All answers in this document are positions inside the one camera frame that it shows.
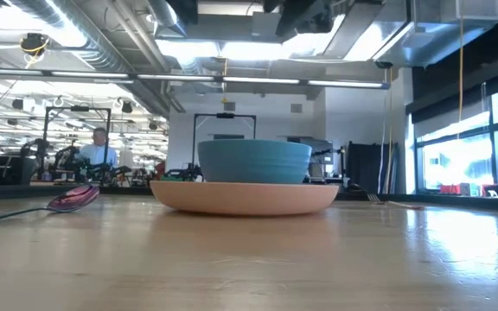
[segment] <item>blue bowl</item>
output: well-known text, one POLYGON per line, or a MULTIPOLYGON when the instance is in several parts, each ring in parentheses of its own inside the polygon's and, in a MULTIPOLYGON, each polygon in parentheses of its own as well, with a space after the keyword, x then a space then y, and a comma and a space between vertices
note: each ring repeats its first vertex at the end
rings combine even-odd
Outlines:
POLYGON ((206 181, 298 184, 312 148, 301 143, 224 139, 197 145, 206 181))

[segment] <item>bowl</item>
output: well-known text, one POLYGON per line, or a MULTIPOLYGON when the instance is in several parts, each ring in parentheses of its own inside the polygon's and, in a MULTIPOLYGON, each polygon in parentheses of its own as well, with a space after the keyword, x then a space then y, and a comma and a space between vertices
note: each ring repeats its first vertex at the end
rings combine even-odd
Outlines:
POLYGON ((338 186, 238 182, 152 181, 165 206, 184 212, 245 216, 316 213, 334 201, 338 186))
POLYGON ((197 145, 206 181, 299 184, 312 148, 301 143, 224 139, 197 145))

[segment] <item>pink object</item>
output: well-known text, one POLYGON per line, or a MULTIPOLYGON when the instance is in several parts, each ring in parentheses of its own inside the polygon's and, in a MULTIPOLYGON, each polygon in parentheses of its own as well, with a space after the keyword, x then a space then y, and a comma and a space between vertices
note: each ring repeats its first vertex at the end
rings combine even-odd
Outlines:
POLYGON ((273 216, 315 213, 327 208, 338 186, 230 182, 152 181, 164 205, 181 211, 273 216))

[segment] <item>window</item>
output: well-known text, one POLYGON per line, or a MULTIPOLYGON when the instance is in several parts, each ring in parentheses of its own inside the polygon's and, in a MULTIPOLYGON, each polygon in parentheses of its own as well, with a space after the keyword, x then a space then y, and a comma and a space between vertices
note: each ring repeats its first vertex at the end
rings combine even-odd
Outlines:
POLYGON ((424 146, 424 187, 439 189, 461 182, 493 184, 491 153, 489 134, 424 146))
POLYGON ((443 136, 455 135, 458 133, 465 132, 466 130, 473 130, 482 126, 489 125, 489 111, 484 111, 473 117, 462 120, 460 123, 455 120, 455 123, 442 128, 441 130, 436 130, 430 134, 426 134, 418 138, 419 142, 427 142, 433 139, 437 139, 443 136))
POLYGON ((462 182, 498 184, 498 93, 463 107, 460 124, 455 121, 458 113, 448 111, 414 124, 418 190, 462 182))

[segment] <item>cable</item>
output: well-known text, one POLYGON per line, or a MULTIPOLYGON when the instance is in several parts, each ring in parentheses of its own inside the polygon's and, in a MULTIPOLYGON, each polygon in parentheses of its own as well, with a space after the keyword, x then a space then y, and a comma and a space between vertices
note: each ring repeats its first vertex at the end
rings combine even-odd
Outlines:
POLYGON ((460 64, 458 68, 458 129, 456 139, 460 139, 460 122, 463 118, 463 81, 464 81, 464 0, 460 0, 460 64))
POLYGON ((23 52, 26 52, 26 53, 40 52, 40 51, 41 51, 42 49, 44 49, 44 48, 48 45, 48 43, 49 43, 49 39, 47 39, 47 40, 45 40, 45 42, 44 42, 44 43, 43 43, 40 47, 38 47, 38 48, 26 49, 26 48, 23 48, 23 47, 22 47, 22 41, 23 41, 23 39, 21 39, 21 41, 20 41, 21 50, 22 50, 23 52))
POLYGON ((257 0, 252 0, 251 1, 251 4, 249 4, 249 7, 247 8, 247 11, 246 11, 246 16, 249 15, 249 10, 251 9, 251 7, 257 2, 257 0))
POLYGON ((381 134, 380 172, 378 173, 378 194, 380 194, 381 191, 381 171, 384 169, 384 143, 386 142, 387 92, 388 91, 386 91, 386 96, 384 96, 384 125, 382 127, 383 130, 381 134))
MULTIPOLYGON (((393 68, 389 69, 389 84, 393 83, 393 68)), ((391 189, 391 163, 392 163, 392 148, 393 148, 393 92, 392 89, 389 89, 389 157, 387 160, 387 174, 386 174, 386 182, 384 183, 384 193, 388 193, 389 189, 391 189)))

